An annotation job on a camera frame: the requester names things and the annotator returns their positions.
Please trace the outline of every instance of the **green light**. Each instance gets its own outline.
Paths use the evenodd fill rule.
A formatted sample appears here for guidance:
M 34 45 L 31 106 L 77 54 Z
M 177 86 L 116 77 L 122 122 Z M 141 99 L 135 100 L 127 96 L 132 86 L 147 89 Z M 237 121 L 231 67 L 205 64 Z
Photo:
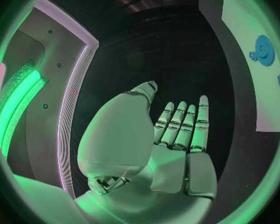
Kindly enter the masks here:
M 28 91 L 28 93 L 20 101 L 16 110 L 12 114 L 10 118 L 10 122 L 8 123 L 7 129 L 5 131 L 5 135 L 2 143 L 2 155 L 4 157 L 7 157 L 8 155 L 10 141 L 18 121 L 20 120 L 22 114 L 24 113 L 25 109 L 28 107 L 30 102 L 37 95 L 37 93 L 45 86 L 46 83 L 47 81 L 44 79 L 38 80 L 38 82 Z
M 38 71 L 33 71 L 15 88 L 0 112 L 0 147 L 2 147 L 3 138 L 7 126 L 16 108 L 19 106 L 25 95 L 41 78 Z

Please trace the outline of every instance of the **dark floor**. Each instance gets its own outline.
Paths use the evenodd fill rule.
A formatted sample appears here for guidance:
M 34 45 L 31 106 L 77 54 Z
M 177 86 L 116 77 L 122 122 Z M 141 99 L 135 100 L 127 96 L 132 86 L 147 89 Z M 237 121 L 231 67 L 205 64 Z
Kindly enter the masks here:
M 53 1 L 61 6 L 68 2 Z M 91 32 L 93 28 L 100 41 L 100 48 L 79 94 L 72 125 L 71 173 L 76 196 L 89 189 L 76 157 L 79 142 L 90 120 L 109 99 L 149 80 L 158 84 L 150 110 L 154 123 L 167 102 L 178 105 L 180 101 L 186 101 L 197 106 L 201 95 L 208 96 L 208 152 L 220 178 L 233 136 L 233 89 L 224 52 L 199 12 L 197 0 L 188 0 L 188 4 L 179 0 L 176 5 L 154 7 L 137 13 L 130 13 L 124 7 L 117 11 L 117 17 L 104 9 L 101 9 L 101 15 L 86 13 L 85 6 L 89 4 L 86 1 L 72 4 L 68 10 Z M 105 5 L 98 7 L 105 7 L 109 2 L 102 0 Z M 91 15 L 101 21 L 101 29 L 90 20 Z M 104 20 L 112 26 L 103 25 Z

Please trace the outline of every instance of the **green glowing light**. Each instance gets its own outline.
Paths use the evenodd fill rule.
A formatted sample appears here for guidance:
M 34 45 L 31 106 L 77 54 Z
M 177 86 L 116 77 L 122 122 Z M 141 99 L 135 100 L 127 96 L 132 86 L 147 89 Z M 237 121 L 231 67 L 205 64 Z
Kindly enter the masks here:
M 13 135 L 13 132 L 16 128 L 18 121 L 20 120 L 22 114 L 25 109 L 28 107 L 33 98 L 37 95 L 37 93 L 45 86 L 48 81 L 45 79 L 40 79 L 37 83 L 25 94 L 24 98 L 20 101 L 16 110 L 13 112 L 10 122 L 8 123 L 7 129 L 5 131 L 5 135 L 2 142 L 2 155 L 7 157 L 8 150 L 10 146 L 10 141 Z
M 8 123 L 11 121 L 11 118 L 13 117 L 13 114 L 15 113 L 17 107 L 20 105 L 21 101 L 27 95 L 29 90 L 40 80 L 40 78 L 41 76 L 38 71 L 33 71 L 32 73 L 30 73 L 15 88 L 15 90 L 11 93 L 4 106 L 2 107 L 0 111 L 0 147 L 2 147 L 3 138 L 6 133 Z

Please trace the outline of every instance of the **robot finger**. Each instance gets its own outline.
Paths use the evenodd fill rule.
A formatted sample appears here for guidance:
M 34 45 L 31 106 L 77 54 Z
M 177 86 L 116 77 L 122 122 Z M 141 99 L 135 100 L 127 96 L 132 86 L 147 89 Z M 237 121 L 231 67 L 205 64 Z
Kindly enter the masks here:
M 195 106 L 190 105 L 174 142 L 174 150 L 188 150 L 195 122 Z
M 182 101 L 181 103 L 179 103 L 179 105 L 168 125 L 168 128 L 166 129 L 166 131 L 161 139 L 161 143 L 165 144 L 169 149 L 172 149 L 172 147 L 173 147 L 177 133 L 178 133 L 181 123 L 184 119 L 186 109 L 187 109 L 187 103 L 185 101 Z
M 199 110 L 193 139 L 191 142 L 191 152 L 206 151 L 209 130 L 209 104 L 206 96 L 201 96 Z
M 162 114 L 160 115 L 159 119 L 154 125 L 154 144 L 159 144 L 160 140 L 165 132 L 166 127 L 171 119 L 172 113 L 174 110 L 174 103 L 169 102 Z

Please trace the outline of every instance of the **white panel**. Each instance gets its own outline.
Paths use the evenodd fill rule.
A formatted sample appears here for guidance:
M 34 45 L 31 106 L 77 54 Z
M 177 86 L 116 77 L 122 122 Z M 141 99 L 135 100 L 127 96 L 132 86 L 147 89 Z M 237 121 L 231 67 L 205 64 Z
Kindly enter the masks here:
M 269 39 L 270 37 L 258 20 L 257 14 L 253 14 L 248 6 L 239 0 L 224 0 L 222 20 L 236 38 L 251 72 L 257 104 L 256 131 L 280 132 L 280 85 L 277 79 L 277 76 L 280 75 L 280 61 L 278 51 L 275 50 L 275 61 L 268 67 L 249 57 L 249 52 L 255 52 L 255 43 L 260 35 L 265 35 Z

